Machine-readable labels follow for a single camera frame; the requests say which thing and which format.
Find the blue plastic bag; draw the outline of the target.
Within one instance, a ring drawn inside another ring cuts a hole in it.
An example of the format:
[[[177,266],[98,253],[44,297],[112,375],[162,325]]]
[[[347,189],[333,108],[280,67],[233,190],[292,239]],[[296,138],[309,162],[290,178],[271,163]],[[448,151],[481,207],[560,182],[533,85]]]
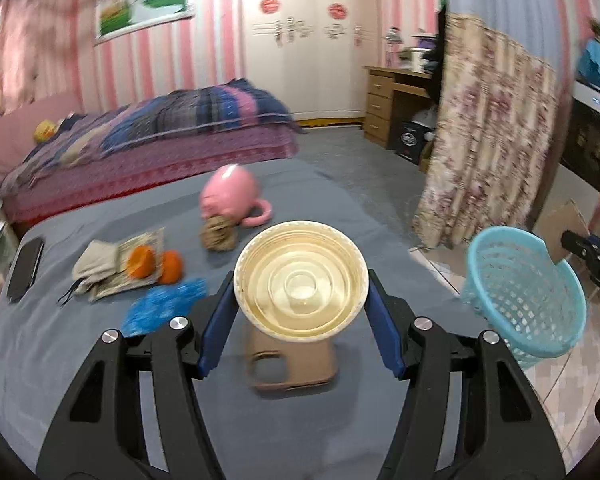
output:
[[[207,284],[201,278],[153,287],[129,308],[121,333],[125,337],[152,333],[171,318],[188,315],[190,308],[207,295]]]

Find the orange peel half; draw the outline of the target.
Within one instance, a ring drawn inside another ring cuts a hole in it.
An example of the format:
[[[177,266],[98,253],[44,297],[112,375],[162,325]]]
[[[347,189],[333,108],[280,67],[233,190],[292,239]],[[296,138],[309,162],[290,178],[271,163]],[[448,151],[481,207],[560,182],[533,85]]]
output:
[[[149,245],[135,247],[126,260],[125,272],[132,280],[144,280],[156,270],[155,251]]]

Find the white plastic lid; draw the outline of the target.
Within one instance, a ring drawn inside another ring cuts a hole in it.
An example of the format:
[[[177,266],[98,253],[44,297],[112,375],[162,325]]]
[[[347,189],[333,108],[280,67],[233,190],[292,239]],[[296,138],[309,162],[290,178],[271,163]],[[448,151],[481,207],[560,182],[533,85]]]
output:
[[[233,288],[260,332],[308,344],[336,336],[355,320],[370,276],[349,237],[324,223],[289,221],[250,240],[237,259]]]

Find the light blue plastic basket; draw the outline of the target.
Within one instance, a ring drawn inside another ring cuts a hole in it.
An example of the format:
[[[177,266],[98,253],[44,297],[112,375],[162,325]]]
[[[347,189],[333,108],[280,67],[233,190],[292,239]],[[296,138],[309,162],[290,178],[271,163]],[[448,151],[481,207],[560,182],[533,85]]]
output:
[[[568,353],[582,337],[588,304],[570,264],[543,240],[492,226],[469,244],[460,299],[497,332],[521,368]]]

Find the printed foil wrapper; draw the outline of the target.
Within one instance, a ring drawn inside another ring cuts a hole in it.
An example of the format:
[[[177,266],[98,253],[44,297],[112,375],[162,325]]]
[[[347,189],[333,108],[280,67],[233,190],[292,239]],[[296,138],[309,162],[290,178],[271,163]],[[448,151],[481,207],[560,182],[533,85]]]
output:
[[[96,283],[88,293],[88,300],[95,302],[122,292],[157,284],[163,270],[163,240],[164,229],[159,228],[120,243],[116,272]]]

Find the floral curtain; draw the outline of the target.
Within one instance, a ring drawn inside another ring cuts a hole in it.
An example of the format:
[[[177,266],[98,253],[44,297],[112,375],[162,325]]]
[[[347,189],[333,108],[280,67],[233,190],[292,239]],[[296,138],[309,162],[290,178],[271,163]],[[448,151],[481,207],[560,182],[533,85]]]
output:
[[[448,0],[434,148],[414,217],[428,248],[523,226],[560,90],[554,0]]]

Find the grey face mask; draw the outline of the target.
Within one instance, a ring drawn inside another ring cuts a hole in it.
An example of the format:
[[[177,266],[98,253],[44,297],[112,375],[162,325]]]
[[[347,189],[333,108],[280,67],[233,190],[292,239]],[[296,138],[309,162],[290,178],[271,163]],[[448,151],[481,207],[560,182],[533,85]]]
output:
[[[57,300],[58,304],[68,304],[74,296],[86,294],[94,285],[116,274],[118,253],[117,244],[92,240],[73,266],[73,283]]]

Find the brown phone case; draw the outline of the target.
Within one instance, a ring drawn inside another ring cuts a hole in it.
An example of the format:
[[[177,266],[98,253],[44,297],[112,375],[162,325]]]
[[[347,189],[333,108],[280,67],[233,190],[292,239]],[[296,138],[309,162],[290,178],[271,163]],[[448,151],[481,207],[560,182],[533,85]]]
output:
[[[297,344],[250,327],[245,350],[251,387],[259,392],[323,387],[338,373],[336,352],[330,340]]]

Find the grey table cloth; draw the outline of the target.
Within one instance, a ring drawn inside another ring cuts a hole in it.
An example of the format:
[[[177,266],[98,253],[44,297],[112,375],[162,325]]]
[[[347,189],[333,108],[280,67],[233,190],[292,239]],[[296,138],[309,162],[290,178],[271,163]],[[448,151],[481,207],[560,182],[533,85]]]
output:
[[[0,299],[0,435],[46,479],[376,479],[396,458],[430,478],[462,424],[457,370],[486,326],[342,188],[295,160],[260,162],[279,228],[343,260],[353,297],[324,333],[336,382],[257,393],[247,376],[238,258],[201,245],[201,178],[84,207],[30,229],[33,284]],[[71,271],[99,242],[161,232],[185,280],[90,301]],[[155,330],[123,329],[142,299]]]

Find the black smartphone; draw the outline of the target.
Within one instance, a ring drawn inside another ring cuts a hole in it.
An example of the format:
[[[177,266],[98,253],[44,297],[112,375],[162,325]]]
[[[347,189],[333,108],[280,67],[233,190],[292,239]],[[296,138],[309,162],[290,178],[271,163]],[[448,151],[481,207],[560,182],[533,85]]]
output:
[[[44,240],[42,237],[35,237],[24,244],[18,252],[6,292],[12,304],[20,301],[33,285],[43,249]]]

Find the blue cloth on refrigerator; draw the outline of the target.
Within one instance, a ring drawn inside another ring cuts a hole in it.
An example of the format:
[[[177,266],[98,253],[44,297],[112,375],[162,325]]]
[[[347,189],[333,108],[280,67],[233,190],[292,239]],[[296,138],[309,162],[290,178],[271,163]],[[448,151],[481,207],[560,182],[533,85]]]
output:
[[[580,79],[591,86],[600,88],[600,43],[588,40],[579,58],[577,74]]]

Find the crumpled brown paper on table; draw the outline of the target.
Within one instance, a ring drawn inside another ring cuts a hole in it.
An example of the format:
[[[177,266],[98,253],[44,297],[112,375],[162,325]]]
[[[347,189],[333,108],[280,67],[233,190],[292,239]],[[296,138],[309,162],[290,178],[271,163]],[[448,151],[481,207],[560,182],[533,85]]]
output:
[[[212,216],[200,231],[202,246],[209,252],[230,252],[237,245],[237,228],[231,218]]]

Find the pink pig mug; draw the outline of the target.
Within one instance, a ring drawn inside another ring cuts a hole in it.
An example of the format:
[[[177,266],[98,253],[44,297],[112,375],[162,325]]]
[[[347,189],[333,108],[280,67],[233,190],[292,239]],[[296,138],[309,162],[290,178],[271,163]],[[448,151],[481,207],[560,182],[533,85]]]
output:
[[[199,197],[201,217],[223,217],[237,226],[256,228],[272,218],[272,205],[260,196],[259,183],[246,167],[225,165],[216,170]]]

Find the bed with purple cover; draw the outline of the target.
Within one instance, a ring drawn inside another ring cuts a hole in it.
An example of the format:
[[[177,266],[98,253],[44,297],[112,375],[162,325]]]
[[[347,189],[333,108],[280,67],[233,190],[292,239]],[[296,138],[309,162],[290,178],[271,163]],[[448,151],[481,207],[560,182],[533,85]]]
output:
[[[15,192],[1,188],[3,178],[0,200],[10,222],[34,226],[61,212],[205,174],[225,164],[294,157],[300,131],[270,125],[152,142],[57,170]]]

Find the wooden drawer desk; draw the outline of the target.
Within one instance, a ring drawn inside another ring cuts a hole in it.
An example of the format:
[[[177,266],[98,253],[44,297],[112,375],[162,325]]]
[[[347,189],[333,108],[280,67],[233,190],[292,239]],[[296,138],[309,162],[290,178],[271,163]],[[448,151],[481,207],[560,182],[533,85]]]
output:
[[[364,138],[391,150],[402,124],[434,104],[426,89],[430,76],[405,68],[366,66],[366,70]]]

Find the yellow duck plush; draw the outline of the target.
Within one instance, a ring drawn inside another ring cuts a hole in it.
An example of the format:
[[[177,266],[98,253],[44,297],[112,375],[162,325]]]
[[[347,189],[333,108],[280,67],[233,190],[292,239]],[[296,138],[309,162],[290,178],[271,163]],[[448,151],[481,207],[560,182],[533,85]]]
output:
[[[58,131],[58,122],[52,122],[51,120],[44,119],[35,128],[33,133],[33,139],[36,144],[42,144],[48,142]]]

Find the desk lamp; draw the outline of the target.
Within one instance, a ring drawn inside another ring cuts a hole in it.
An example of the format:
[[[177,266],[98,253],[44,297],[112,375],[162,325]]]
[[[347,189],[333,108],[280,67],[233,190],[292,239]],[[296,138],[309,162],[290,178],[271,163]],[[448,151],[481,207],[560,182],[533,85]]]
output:
[[[400,64],[399,52],[401,50],[403,39],[399,27],[390,26],[385,36],[382,37],[385,41],[385,66],[396,67]]]

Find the pink headboard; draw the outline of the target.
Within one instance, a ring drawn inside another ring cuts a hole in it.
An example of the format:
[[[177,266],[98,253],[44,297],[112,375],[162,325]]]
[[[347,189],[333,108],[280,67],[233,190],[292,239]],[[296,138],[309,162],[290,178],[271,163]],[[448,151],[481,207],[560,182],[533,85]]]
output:
[[[83,107],[72,92],[62,92],[0,117],[0,181],[35,147],[34,130],[45,119],[59,122]]]

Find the plaid blue blanket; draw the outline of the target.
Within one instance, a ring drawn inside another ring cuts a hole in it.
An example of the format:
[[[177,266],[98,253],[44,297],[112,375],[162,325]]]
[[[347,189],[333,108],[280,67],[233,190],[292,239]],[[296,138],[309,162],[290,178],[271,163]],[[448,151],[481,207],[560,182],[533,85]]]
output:
[[[157,141],[233,130],[299,125],[272,93],[245,78],[125,105],[102,114],[73,114],[1,182],[15,192],[61,169],[84,166]]]

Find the white wardrobe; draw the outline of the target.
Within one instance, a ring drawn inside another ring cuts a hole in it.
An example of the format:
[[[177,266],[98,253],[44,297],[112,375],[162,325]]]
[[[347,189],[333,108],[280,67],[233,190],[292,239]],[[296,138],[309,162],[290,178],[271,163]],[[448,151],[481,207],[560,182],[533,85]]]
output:
[[[298,120],[364,115],[377,0],[242,0],[246,77]]]

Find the framed wedding picture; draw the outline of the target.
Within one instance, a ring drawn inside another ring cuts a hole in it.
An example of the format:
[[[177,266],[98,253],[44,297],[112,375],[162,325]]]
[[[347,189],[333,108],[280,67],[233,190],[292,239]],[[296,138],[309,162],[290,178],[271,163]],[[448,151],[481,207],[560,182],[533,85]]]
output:
[[[194,0],[95,0],[95,42],[194,15]]]

